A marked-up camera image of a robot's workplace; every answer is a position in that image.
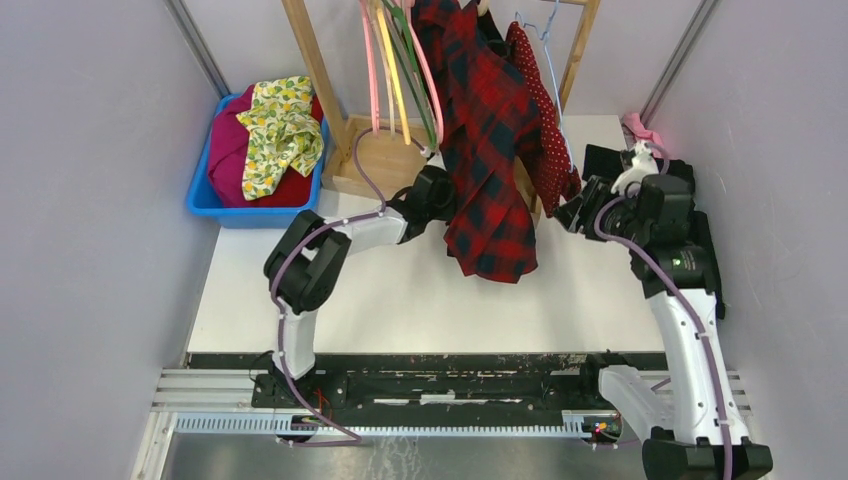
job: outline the metal floor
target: metal floor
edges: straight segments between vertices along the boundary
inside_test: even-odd
[[[268,435],[175,434],[162,478],[644,480],[645,475],[639,445],[593,451],[571,439],[372,437],[359,447],[290,448]]]

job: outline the white wall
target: white wall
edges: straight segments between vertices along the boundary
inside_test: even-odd
[[[845,478],[848,4],[722,2],[653,127],[698,173],[778,480]]]
[[[307,73],[280,0],[184,2],[231,90]],[[349,113],[367,114],[368,74],[358,3],[306,0],[342,107]],[[641,110],[698,3],[603,0],[567,112],[620,115]],[[543,27],[553,6],[539,0],[491,1],[492,14],[504,35],[516,11],[525,21]],[[565,69],[580,11],[574,5],[561,5],[554,20],[550,51],[558,78]],[[540,45],[537,42],[537,58],[543,62]],[[541,67],[547,72],[544,63]]]
[[[216,236],[216,97],[157,0],[0,3],[0,478],[121,479]]]

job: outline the yellow floral cloth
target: yellow floral cloth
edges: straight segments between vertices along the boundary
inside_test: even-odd
[[[321,126],[311,115],[309,77],[259,82],[251,105],[236,115],[250,132],[241,179],[245,200],[274,193],[289,166],[308,176],[324,150]]]

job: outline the magenta cloth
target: magenta cloth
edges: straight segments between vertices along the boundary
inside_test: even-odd
[[[231,101],[212,122],[209,163],[206,170],[209,183],[218,194],[221,203],[228,208],[305,205],[309,201],[312,188],[312,174],[304,177],[293,168],[286,170],[271,195],[253,201],[244,199],[241,180],[250,134],[238,121],[236,115],[250,110],[252,99],[253,85],[248,87],[242,96]],[[321,121],[319,116],[323,117],[317,98],[313,101],[312,116],[318,122]]]
[[[659,133],[653,130],[648,130],[644,125],[642,125],[642,119],[639,118],[638,113],[626,114],[621,117],[621,123],[630,130],[630,133],[633,134],[633,138],[636,140],[645,140],[646,142],[653,142],[661,147],[665,147]],[[662,154],[657,151],[654,151],[654,156],[662,158]]]

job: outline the blue plastic bin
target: blue plastic bin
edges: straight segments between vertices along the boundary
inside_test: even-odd
[[[233,99],[241,96],[240,93],[234,93],[224,97],[218,108],[215,110],[217,116]],[[209,142],[212,136],[212,129],[209,129],[209,135],[206,137],[206,144],[203,146],[203,153],[200,155],[200,161],[197,163],[197,170],[194,172],[194,178],[191,181],[191,187],[188,190],[186,205],[191,213],[201,217],[212,217],[226,228],[285,228],[288,227],[294,217],[301,210],[315,209],[318,205],[318,197],[321,194],[321,172],[324,170],[324,160],[327,156],[330,130],[327,126],[327,120],[321,122],[321,136],[324,137],[324,152],[321,153],[321,158],[318,160],[318,165],[312,171],[312,187],[309,192],[309,201],[299,207],[286,208],[226,208],[221,204],[221,199],[218,194],[209,184],[209,178],[206,176],[206,166],[209,163]]]

